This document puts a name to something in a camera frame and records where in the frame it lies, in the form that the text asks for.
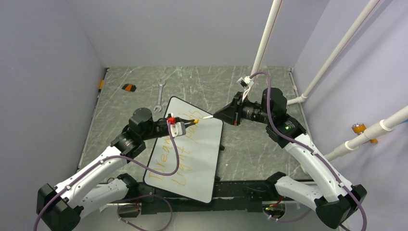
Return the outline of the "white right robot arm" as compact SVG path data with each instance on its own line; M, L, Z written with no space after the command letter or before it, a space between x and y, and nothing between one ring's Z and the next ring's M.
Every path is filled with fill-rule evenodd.
M265 181L265 193L271 200L291 198L315 211L320 221L331 229L361 209L366 189L344 178L315 147L306 129L287 113L287 99L280 89L263 91L260 103L251 102L237 92L231 103L213 114L227 124L238 126L242 120L266 124L268 136L293 156L316 183L312 187L276 172Z

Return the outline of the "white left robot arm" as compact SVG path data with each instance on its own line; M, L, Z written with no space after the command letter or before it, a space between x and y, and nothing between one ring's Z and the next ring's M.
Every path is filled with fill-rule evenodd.
M148 108L138 108L128 124L109 146L90 164L68 179L51 186L46 183L38 190L37 217L33 230L43 221L52 231L71 231L87 214L110 202L134 201L138 196L138 182L123 174L111 183L98 186L110 173L132 162L159 176L172 176L180 167L175 137L186 135L186 128L197 119L184 119L172 113L156 121ZM145 141L168 136L172 142L176 165L171 172L150 168L135 158L145 148Z

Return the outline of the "white whiteboard black frame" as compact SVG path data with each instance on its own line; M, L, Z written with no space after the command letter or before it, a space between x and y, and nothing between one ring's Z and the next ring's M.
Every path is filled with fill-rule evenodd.
M199 123L186 129L186 135L176 137L179 169L171 176L146 171L143 182L203 203L212 201L221 135L224 123L178 97L171 97L165 115L173 113L184 119L198 119Z

